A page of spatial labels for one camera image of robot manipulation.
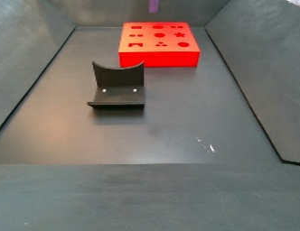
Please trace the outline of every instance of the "bin floor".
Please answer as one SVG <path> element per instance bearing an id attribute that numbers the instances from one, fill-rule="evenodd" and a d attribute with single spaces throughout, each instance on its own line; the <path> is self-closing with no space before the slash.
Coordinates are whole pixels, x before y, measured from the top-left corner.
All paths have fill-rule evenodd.
<path id="1" fill-rule="evenodd" d="M 144 69 L 144 108 L 92 110 L 92 61 L 119 66 L 120 28 L 78 28 L 0 132 L 0 163 L 277 163 L 202 28 L 197 68 Z"/>

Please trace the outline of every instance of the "black plastic piece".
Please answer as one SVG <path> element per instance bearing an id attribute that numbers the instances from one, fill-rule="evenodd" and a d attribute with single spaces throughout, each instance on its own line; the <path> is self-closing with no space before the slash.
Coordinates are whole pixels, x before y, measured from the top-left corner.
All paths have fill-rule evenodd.
<path id="1" fill-rule="evenodd" d="M 91 107 L 143 106 L 143 63 L 128 68 L 111 69 L 94 64 L 96 92 Z"/>

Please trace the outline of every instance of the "star-shaped hole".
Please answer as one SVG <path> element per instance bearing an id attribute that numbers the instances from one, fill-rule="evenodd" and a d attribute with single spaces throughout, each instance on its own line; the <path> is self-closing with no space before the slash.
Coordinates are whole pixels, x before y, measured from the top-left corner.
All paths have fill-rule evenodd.
<path id="1" fill-rule="evenodd" d="M 174 35 L 175 35 L 177 37 L 183 37 L 183 36 L 185 36 L 185 33 L 177 32 Z"/>

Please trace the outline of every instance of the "small white speck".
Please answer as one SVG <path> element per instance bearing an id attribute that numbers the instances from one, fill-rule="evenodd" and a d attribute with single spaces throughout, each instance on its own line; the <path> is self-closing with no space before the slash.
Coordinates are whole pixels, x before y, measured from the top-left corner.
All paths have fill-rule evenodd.
<path id="1" fill-rule="evenodd" d="M 210 149 L 211 149 L 213 152 L 215 152 L 211 144 L 210 144 Z"/>

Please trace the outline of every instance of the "red block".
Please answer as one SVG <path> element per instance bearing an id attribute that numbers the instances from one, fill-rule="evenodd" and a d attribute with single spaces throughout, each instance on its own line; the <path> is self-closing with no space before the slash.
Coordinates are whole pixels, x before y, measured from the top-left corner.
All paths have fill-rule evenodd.
<path id="1" fill-rule="evenodd" d="M 195 67 L 201 50 L 187 23 L 124 23 L 119 66 Z"/>

